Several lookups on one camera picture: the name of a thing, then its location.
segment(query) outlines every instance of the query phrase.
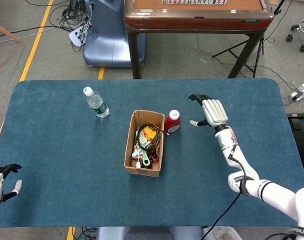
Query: wooden table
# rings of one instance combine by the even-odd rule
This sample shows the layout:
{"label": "wooden table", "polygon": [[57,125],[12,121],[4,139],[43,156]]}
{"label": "wooden table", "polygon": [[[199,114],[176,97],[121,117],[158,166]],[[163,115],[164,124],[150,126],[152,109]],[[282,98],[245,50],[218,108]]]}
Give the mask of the wooden table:
{"label": "wooden table", "polygon": [[269,0],[227,0],[225,5],[125,0],[133,78],[141,78],[137,43],[140,33],[245,34],[248,42],[228,75],[236,78],[273,18]]}

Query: blue table mat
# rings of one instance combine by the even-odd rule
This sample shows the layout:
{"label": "blue table mat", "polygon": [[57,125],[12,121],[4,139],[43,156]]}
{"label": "blue table mat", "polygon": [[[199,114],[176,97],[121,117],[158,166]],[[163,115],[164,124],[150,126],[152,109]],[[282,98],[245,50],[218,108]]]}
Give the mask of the blue table mat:
{"label": "blue table mat", "polygon": [[[96,117],[83,88],[105,99],[110,116]],[[4,192],[22,179],[18,196],[0,206],[0,227],[211,226],[236,197],[227,165],[191,94],[219,99],[249,164],[261,179],[292,191],[304,171],[278,85],[271,79],[32,80],[11,96],[0,135],[0,166],[22,165]],[[158,178],[124,168],[134,110],[181,115],[164,138]],[[288,226],[295,222],[259,199],[241,196],[221,226]]]}

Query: water bottle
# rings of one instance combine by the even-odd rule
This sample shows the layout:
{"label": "water bottle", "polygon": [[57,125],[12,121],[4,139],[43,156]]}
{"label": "water bottle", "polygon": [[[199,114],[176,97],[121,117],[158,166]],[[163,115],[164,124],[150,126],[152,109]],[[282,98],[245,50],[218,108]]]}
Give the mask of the water bottle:
{"label": "water bottle", "polygon": [[96,91],[93,91],[91,87],[85,87],[83,93],[86,95],[88,105],[95,111],[99,118],[105,118],[110,114],[110,109],[103,98]]}

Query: plastic bottle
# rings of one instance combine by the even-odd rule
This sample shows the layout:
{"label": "plastic bottle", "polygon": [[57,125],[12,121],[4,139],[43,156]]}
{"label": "plastic bottle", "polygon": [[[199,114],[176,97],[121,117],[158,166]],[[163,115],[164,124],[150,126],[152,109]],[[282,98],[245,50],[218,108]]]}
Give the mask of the plastic bottle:
{"label": "plastic bottle", "polygon": [[88,105],[95,111],[99,118],[105,118],[110,114],[110,109],[103,98],[96,91],[93,91],[91,87],[85,87],[83,93],[86,95]]}
{"label": "plastic bottle", "polygon": [[164,124],[164,131],[170,133],[179,129],[181,124],[180,113],[178,110],[171,110]]}

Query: blue machine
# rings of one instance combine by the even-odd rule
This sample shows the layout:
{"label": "blue machine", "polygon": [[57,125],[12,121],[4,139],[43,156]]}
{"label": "blue machine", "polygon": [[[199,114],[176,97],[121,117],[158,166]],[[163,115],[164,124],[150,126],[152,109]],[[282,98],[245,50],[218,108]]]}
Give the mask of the blue machine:
{"label": "blue machine", "polygon": [[[83,57],[90,66],[131,67],[128,33],[124,22],[124,0],[85,0],[93,3],[91,23],[93,33],[87,37]],[[137,36],[139,64],[146,60],[146,34]]]}

